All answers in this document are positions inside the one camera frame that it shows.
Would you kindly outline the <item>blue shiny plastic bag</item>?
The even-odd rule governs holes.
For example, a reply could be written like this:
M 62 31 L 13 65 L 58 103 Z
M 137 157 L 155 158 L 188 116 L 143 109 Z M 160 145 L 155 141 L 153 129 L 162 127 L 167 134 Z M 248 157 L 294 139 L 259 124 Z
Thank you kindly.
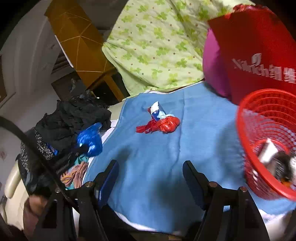
M 101 123 L 95 123 L 81 131 L 76 138 L 77 145 L 85 149 L 84 154 L 89 158 L 98 156 L 102 152 L 102 140 L 99 134 L 101 127 Z

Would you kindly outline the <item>red plastic bag trash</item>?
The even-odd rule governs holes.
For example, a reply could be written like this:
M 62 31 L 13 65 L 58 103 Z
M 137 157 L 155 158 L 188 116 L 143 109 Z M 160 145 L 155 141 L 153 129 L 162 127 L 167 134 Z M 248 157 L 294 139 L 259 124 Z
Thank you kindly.
M 156 131 L 172 133 L 180 125 L 179 118 L 172 114 L 167 114 L 158 101 L 153 103 L 147 111 L 152 118 L 146 125 L 137 126 L 137 133 L 152 133 Z

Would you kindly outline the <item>light blue cloth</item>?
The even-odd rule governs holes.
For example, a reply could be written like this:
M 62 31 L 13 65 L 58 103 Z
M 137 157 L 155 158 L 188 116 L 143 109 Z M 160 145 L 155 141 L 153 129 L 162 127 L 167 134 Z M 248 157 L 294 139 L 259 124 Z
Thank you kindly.
M 147 109 L 156 101 L 179 118 L 180 125 L 172 133 L 137 133 L 137 126 L 149 121 Z M 236 105 L 205 83 L 169 94 L 142 93 L 129 98 L 84 180 L 94 180 L 111 160 L 118 161 L 119 176 L 108 205 L 132 223 L 184 235 L 204 214 L 183 177 L 185 161 L 224 188 L 246 184 L 236 112 Z

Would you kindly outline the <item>red plastic mesh basket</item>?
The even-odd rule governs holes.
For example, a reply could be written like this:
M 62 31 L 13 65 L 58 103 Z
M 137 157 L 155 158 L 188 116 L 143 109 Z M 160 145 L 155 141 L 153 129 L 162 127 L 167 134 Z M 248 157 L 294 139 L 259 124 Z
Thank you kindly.
M 295 185 L 276 176 L 279 152 L 295 152 L 295 95 L 277 89 L 262 89 L 241 100 L 236 126 L 245 151 L 245 179 L 260 198 L 295 200 Z

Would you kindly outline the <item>magenta fabric bag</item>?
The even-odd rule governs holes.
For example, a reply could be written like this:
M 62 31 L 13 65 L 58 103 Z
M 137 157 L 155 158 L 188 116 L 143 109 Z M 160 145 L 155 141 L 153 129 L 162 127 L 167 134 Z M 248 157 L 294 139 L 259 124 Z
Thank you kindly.
M 203 73 L 205 81 L 222 97 L 231 98 L 229 79 L 219 44 L 211 29 L 207 32 L 203 52 Z

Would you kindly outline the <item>red paper gift bag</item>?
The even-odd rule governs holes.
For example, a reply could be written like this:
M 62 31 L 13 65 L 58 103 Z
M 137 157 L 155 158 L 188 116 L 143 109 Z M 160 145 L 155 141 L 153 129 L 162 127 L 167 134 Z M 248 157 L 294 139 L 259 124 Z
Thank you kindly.
M 220 47 L 234 104 L 260 89 L 295 94 L 295 39 L 270 9 L 239 4 L 208 24 Z

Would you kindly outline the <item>brown wooden cabinet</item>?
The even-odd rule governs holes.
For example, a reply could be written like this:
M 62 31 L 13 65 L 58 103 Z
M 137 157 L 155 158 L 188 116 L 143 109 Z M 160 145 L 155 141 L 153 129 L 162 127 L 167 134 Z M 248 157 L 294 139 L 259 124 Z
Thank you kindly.
M 77 1 L 51 1 L 45 16 L 65 56 L 85 87 L 93 90 L 105 82 L 115 98 L 125 97 L 112 79 L 117 69 L 102 52 L 103 37 Z

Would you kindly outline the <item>green clover pattern quilt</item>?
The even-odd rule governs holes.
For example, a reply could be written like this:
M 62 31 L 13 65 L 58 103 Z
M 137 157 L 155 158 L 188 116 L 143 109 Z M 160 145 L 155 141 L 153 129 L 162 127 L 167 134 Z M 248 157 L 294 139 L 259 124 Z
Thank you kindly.
M 128 1 L 102 51 L 131 96 L 201 81 L 208 20 L 239 1 Z

